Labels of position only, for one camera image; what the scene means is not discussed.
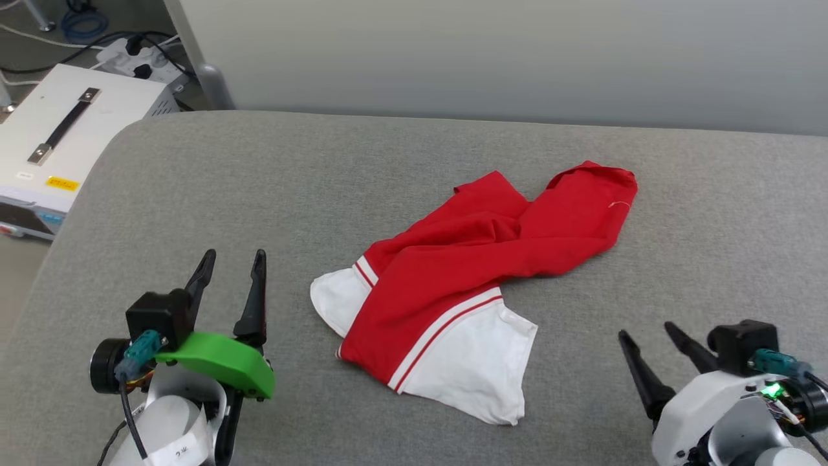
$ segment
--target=red and white shirt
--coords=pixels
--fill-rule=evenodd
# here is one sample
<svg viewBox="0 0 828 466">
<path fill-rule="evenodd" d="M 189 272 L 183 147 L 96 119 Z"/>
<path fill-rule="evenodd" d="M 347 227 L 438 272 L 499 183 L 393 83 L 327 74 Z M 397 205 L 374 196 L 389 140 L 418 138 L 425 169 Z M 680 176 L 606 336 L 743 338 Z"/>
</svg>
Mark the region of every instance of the red and white shirt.
<svg viewBox="0 0 828 466">
<path fill-rule="evenodd" d="M 631 172 L 584 162 L 529 202 L 492 172 L 314 280 L 310 297 L 344 337 L 338 357 L 397 393 L 515 425 L 537 326 L 506 307 L 499 285 L 564 274 L 612 247 L 637 190 Z"/>
</svg>

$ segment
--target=red button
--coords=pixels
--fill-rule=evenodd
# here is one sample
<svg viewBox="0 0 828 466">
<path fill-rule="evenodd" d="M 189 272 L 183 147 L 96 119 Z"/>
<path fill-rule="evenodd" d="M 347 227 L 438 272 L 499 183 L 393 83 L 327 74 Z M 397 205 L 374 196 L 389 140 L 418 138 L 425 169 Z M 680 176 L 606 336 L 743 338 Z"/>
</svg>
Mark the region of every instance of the red button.
<svg viewBox="0 0 828 466">
<path fill-rule="evenodd" d="M 16 235 L 17 228 L 8 225 L 0 225 L 0 233 L 3 233 L 4 235 Z"/>
</svg>

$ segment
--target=wire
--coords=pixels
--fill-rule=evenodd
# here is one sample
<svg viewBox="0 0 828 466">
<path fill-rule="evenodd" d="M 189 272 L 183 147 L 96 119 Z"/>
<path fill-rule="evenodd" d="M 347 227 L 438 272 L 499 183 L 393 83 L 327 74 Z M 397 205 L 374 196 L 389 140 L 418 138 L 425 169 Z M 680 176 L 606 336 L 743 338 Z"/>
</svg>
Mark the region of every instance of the wire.
<svg viewBox="0 0 828 466">
<path fill-rule="evenodd" d="M 103 446 L 103 451 L 101 452 L 101 459 L 98 460 L 98 466 L 104 466 L 104 460 L 106 459 L 106 453 L 109 451 L 109 447 L 115 443 L 115 439 L 118 438 L 118 433 L 121 432 L 121 429 L 127 426 L 127 421 L 122 420 L 121 424 L 118 424 L 118 427 L 115 428 L 115 431 L 112 433 L 112 436 L 109 437 L 109 441 L 106 445 Z"/>
<path fill-rule="evenodd" d="M 815 376 L 812 372 L 806 372 L 805 378 L 817 384 L 822 390 L 828 392 L 828 383 L 823 381 L 821 378 Z"/>
<path fill-rule="evenodd" d="M 69 47 L 69 48 L 73 48 L 73 49 L 85 49 L 87 47 L 86 45 L 83 45 L 83 44 L 67 44 L 65 42 L 50 41 L 49 39 L 44 39 L 43 37 L 35 36 L 34 34 L 28 34 L 26 32 L 18 31 L 17 29 L 15 29 L 13 27 L 6 26 L 5 24 L 0 24 L 0 29 L 11 32 L 11 34 L 17 34 L 18 36 L 23 36 L 23 37 L 27 37 L 29 39 L 34 39 L 36 41 L 45 42 L 46 44 L 51 44 L 53 46 Z M 103 50 L 104 49 L 104 47 L 101 47 L 101 46 L 91 46 L 90 48 L 97 49 L 97 50 Z"/>
<path fill-rule="evenodd" d="M 167 40 L 163 41 L 162 43 L 158 44 L 158 46 L 166 46 L 166 45 L 169 45 L 171 42 L 179 41 L 180 39 L 181 38 L 178 37 L 178 34 L 175 34 L 173 37 L 170 37 L 169 39 L 167 39 Z"/>
<path fill-rule="evenodd" d="M 188 104 L 185 104 L 184 102 L 181 102 L 181 101 L 180 101 L 180 100 L 178 100 L 178 99 L 176 99 L 176 103 L 178 104 L 178 107 L 179 107 L 180 109 L 184 110 L 185 112 L 194 112 L 194 111 L 195 111 L 195 110 L 193 110 L 193 108 L 192 108 L 192 107 L 190 107 Z"/>
<path fill-rule="evenodd" d="M 97 10 L 96 7 L 92 6 L 91 0 L 84 0 L 80 3 L 76 2 L 76 0 L 66 0 L 66 6 L 69 7 L 71 12 L 75 13 L 93 12 Z"/>
<path fill-rule="evenodd" d="M 60 20 L 60 29 L 67 41 L 85 44 L 103 34 L 109 28 L 109 18 L 101 12 L 68 11 Z"/>
<path fill-rule="evenodd" d="M 147 459 L 147 450 L 144 449 L 144 443 L 141 441 L 141 436 L 138 435 L 138 428 L 135 427 L 135 420 L 132 418 L 132 411 L 129 409 L 129 398 L 127 397 L 127 384 L 121 380 L 118 381 L 121 391 L 121 406 L 123 407 L 123 415 L 125 422 L 129 428 L 129 433 L 132 435 L 132 440 L 135 441 L 135 448 L 138 449 L 138 454 L 141 459 Z"/>
<path fill-rule="evenodd" d="M 0 7 L 0 12 L 5 12 L 6 10 L 11 10 L 12 8 L 16 7 L 18 3 L 22 2 L 23 0 L 14 0 L 14 2 L 9 3 L 8 5 L 3 5 Z"/>
<path fill-rule="evenodd" d="M 162 46 L 161 46 L 161 45 L 159 45 L 157 42 L 155 42 L 155 41 L 153 41 L 152 39 L 150 39 L 149 37 L 147 37 L 147 34 L 146 34 L 146 33 L 141 34 L 141 36 L 143 37 L 143 39 L 144 39 L 145 41 L 149 42 L 149 43 L 150 43 L 150 45 L 153 45 L 156 49 L 158 49 L 158 51 L 160 51 L 160 52 L 161 52 L 161 54 L 164 56 L 164 58 L 166 58 L 166 59 L 167 59 L 170 63 L 172 63 L 172 64 L 173 64 L 173 66 L 175 66 L 176 68 L 178 68 L 178 70 L 179 70 L 179 71 L 181 71 L 181 72 L 182 72 L 182 73 L 184 73 L 185 75 L 188 75 L 190 78 L 195 78 L 195 73 L 193 73 L 193 72 L 191 72 L 191 71 L 188 71 L 188 70 L 187 70 L 187 69 L 185 69 L 183 66 L 179 65 L 178 63 L 176 63 L 176 61 L 172 59 L 172 57 L 170 56 L 170 54 L 166 53 L 166 50 L 164 50 L 164 47 L 162 47 Z"/>
<path fill-rule="evenodd" d="M 27 75 L 27 74 L 30 74 L 30 73 L 40 73 L 41 71 L 51 70 L 52 68 L 55 67 L 55 65 L 58 65 L 60 63 L 66 63 L 68 61 L 72 61 L 75 58 L 79 57 L 81 54 L 83 54 L 85 51 L 87 51 L 91 48 L 94 48 L 94 46 L 97 46 L 100 43 L 106 42 L 107 40 L 109 40 L 113 37 L 123 36 L 124 34 L 127 34 L 129 36 L 134 36 L 136 34 L 140 34 L 140 35 L 144 35 L 144 37 L 146 37 L 146 35 L 172 37 L 172 35 L 167 34 L 165 32 L 156 32 L 156 31 L 147 31 L 147 32 L 117 31 L 117 32 L 111 32 L 109 34 L 106 34 L 104 36 L 101 36 L 101 37 L 95 39 L 94 41 L 90 42 L 89 44 L 87 44 L 85 46 L 81 46 L 82 48 L 80 50 L 78 50 L 77 52 L 73 53 L 70 56 L 67 56 L 63 60 L 58 61 L 54 65 L 42 66 L 40 68 L 31 68 L 29 70 L 14 70 L 12 68 L 6 68 L 6 67 L 3 67 L 3 66 L 0 66 L 0 71 L 3 71 L 3 72 L 8 73 L 10 75 Z"/>
<path fill-rule="evenodd" d="M 822 455 L 822 458 L 828 459 L 828 451 L 822 448 L 822 445 L 820 445 L 819 441 L 816 440 L 816 438 L 814 438 L 811 432 L 808 432 L 807 429 L 805 429 L 805 426 L 802 424 L 797 424 L 796 427 L 802 434 L 802 436 L 808 439 L 808 441 L 811 442 L 812 445 L 814 445 L 814 448 L 816 449 L 816 451 L 819 452 L 819 454 Z"/>
<path fill-rule="evenodd" d="M 127 382 L 127 388 L 129 390 L 133 390 L 135 388 L 145 386 L 149 381 L 152 380 L 153 374 L 155 374 L 155 369 L 147 372 L 146 374 L 144 374 L 140 378 L 135 379 L 134 381 Z"/>
<path fill-rule="evenodd" d="M 775 401 L 773 402 L 773 405 L 774 405 L 774 406 L 776 406 L 776 407 L 777 407 L 777 408 L 778 408 L 778 409 L 779 409 L 779 410 L 780 410 L 780 411 L 781 411 L 781 412 L 785 415 L 785 417 L 787 417 L 787 419 L 788 419 L 789 421 L 791 421 L 791 424 L 793 424 L 793 425 L 799 425 L 799 424 L 800 424 L 800 422 L 799 422 L 799 418 L 798 418 L 798 417 L 796 417 L 796 416 L 793 414 L 793 412 L 791 412 L 791 409 L 790 409 L 790 408 L 788 408 L 787 406 L 785 406 L 785 404 L 784 404 L 784 403 L 782 403 L 782 402 L 781 402 L 781 401 L 779 401 L 779 400 L 775 400 Z"/>
<path fill-rule="evenodd" d="M 40 81 L 10 81 L 6 79 L 6 76 L 0 71 L 0 80 L 5 85 L 39 85 Z"/>
</svg>

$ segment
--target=power strip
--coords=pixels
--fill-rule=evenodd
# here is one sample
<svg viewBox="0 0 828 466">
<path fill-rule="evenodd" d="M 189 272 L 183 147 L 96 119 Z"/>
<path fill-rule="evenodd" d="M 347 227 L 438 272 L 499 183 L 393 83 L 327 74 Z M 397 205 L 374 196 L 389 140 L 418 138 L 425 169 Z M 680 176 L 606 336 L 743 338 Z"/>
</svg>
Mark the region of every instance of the power strip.
<svg viewBox="0 0 828 466">
<path fill-rule="evenodd" d="M 156 47 L 132 51 L 135 55 L 130 55 L 127 47 L 128 40 L 121 38 L 98 52 L 99 68 L 116 75 L 164 83 L 173 93 L 181 92 L 190 81 Z"/>
</svg>

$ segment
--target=gray table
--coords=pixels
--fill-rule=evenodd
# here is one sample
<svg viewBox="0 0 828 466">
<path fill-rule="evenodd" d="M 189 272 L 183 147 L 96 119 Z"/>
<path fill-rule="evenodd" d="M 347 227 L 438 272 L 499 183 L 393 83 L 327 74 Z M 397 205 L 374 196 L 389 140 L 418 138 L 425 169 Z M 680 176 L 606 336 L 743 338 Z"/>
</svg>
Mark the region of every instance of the gray table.
<svg viewBox="0 0 828 466">
<path fill-rule="evenodd" d="M 183 285 L 208 248 L 197 328 L 230 334 L 263 248 L 277 395 L 244 406 L 235 464 L 651 464 L 619 329 L 676 388 L 695 371 L 668 319 L 698 338 L 774 322 L 784 350 L 828 374 L 827 153 L 825 138 L 669 129 L 254 112 L 134 124 L 80 193 L 2 360 L 3 462 L 94 464 L 122 414 L 89 386 L 98 342 L 126 335 L 126 307 Z M 504 287 L 540 326 L 519 426 L 397 396 L 334 359 L 313 278 L 455 185 L 498 169 L 534 197 L 585 159 L 632 170 L 640 191 L 610 252 Z"/>
</svg>

